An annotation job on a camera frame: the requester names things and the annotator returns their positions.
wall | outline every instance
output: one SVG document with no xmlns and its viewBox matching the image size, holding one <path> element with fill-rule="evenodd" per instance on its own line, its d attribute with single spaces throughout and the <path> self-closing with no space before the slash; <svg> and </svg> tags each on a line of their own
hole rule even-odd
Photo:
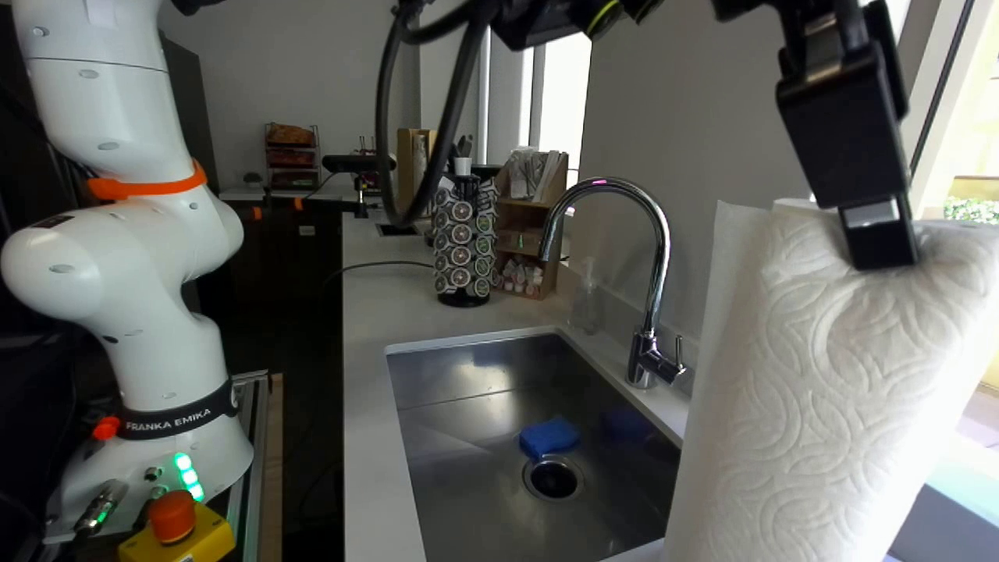
<svg viewBox="0 0 999 562">
<path fill-rule="evenodd" d="M 642 24 L 622 20 L 592 46 L 583 175 L 642 186 L 673 230 L 661 321 L 703 327 L 716 203 L 768 205 L 802 196 L 806 179 L 774 106 L 777 17 L 716 23 L 712 2 L 661 2 Z M 583 199 L 575 257 L 595 257 L 600 280 L 639 305 L 648 223 L 626 199 Z"/>
<path fill-rule="evenodd" d="M 373 86 L 390 6 L 394 0 L 226 0 L 188 20 L 164 2 L 163 31 L 203 63 L 220 187 L 261 172 L 267 123 L 316 124 L 321 153 L 358 151 L 362 139 L 373 148 Z M 402 116 L 415 116 L 415 93 L 396 77 L 394 120 Z"/>
</svg>

faucet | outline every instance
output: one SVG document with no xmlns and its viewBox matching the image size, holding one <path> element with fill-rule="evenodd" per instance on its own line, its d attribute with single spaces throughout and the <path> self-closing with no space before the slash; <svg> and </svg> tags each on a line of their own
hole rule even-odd
<svg viewBox="0 0 999 562">
<path fill-rule="evenodd" d="M 673 337 L 673 362 L 664 360 L 657 349 L 657 311 L 661 311 L 661 292 L 664 292 L 664 274 L 668 274 L 668 253 L 672 253 L 672 235 L 668 235 L 668 219 L 661 205 L 638 186 L 622 183 L 622 179 L 587 179 L 565 191 L 565 196 L 549 211 L 544 223 L 544 248 L 539 260 L 549 263 L 556 249 L 556 238 L 563 235 L 565 211 L 575 205 L 583 196 L 592 193 L 619 193 L 625 199 L 634 199 L 655 228 L 655 253 L 651 253 L 651 278 L 648 278 L 648 295 L 645 295 L 645 315 L 638 336 L 631 337 L 631 357 L 626 357 L 626 376 L 625 382 L 634 388 L 651 388 L 655 379 L 673 385 L 678 379 L 687 376 L 684 365 L 684 340 Z"/>
</svg>

sink basin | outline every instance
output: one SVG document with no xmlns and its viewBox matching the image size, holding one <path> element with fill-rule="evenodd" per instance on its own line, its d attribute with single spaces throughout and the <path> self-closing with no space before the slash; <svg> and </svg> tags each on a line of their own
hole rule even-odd
<svg viewBox="0 0 999 562">
<path fill-rule="evenodd" d="M 431 562 L 606 560 L 664 534 L 680 450 L 559 332 L 390 354 Z M 571 454 L 517 436 L 563 415 Z"/>
</svg>

orange ring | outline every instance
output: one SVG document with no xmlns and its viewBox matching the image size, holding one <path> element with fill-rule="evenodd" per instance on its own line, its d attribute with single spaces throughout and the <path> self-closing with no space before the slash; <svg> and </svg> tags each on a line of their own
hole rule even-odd
<svg viewBox="0 0 999 562">
<path fill-rule="evenodd" d="M 99 175 L 99 179 L 91 179 L 88 187 L 96 199 L 127 199 L 127 196 L 185 193 L 185 191 L 203 187 L 207 183 L 210 183 L 207 169 L 194 162 L 194 172 L 181 183 L 126 186 Z"/>
</svg>

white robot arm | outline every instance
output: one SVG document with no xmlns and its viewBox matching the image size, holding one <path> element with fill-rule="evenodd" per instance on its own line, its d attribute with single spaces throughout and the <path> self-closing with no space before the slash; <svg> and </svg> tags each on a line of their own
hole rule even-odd
<svg viewBox="0 0 999 562">
<path fill-rule="evenodd" d="M 11 2 L 47 139 L 99 172 L 91 191 L 111 199 L 16 230 L 0 257 L 26 305 L 103 345 L 126 406 L 119 432 L 67 464 L 47 541 L 94 532 L 111 510 L 131 526 L 152 493 L 176 488 L 212 501 L 252 464 L 219 327 L 181 299 L 181 286 L 244 243 L 244 228 L 188 155 L 159 2 Z"/>
</svg>

